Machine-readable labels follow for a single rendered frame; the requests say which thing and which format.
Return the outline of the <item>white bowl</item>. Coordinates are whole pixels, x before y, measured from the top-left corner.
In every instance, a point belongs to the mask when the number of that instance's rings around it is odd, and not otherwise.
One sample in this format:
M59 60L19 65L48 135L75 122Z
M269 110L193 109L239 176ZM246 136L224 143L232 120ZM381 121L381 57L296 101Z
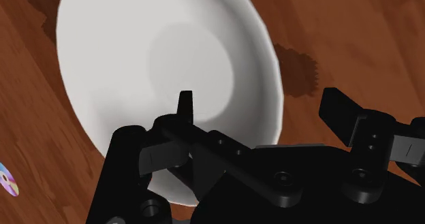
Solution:
M279 61L251 0L60 0L56 40L69 101L103 155L116 129L150 129L186 90L199 128L251 148L279 140Z

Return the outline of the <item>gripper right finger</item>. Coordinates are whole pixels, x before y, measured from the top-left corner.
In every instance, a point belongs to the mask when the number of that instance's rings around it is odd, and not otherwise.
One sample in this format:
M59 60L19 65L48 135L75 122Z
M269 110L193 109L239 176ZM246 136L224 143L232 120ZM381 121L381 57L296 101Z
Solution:
M319 117L351 149L341 188L346 197L360 204L376 202L391 161L425 188L425 116L400 123L388 113L361 107L336 87L326 87Z

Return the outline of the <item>iridescent compact disc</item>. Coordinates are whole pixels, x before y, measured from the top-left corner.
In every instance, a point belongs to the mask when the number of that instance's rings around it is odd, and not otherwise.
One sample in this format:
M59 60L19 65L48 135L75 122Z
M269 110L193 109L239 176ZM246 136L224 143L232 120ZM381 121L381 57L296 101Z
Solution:
M19 195L19 188L10 171L0 162L0 184L12 196Z

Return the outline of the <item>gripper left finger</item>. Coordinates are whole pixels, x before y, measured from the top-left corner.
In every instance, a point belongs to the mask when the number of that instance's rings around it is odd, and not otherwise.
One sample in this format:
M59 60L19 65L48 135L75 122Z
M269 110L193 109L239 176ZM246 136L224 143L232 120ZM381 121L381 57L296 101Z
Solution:
M156 118L151 129L128 125L112 134L85 224L209 224L220 214L220 224L239 224L246 210L270 217L298 204L298 176L258 154L195 126L192 93L183 91L176 113ZM188 223L175 220L169 201L148 189L160 170L194 193L198 205Z

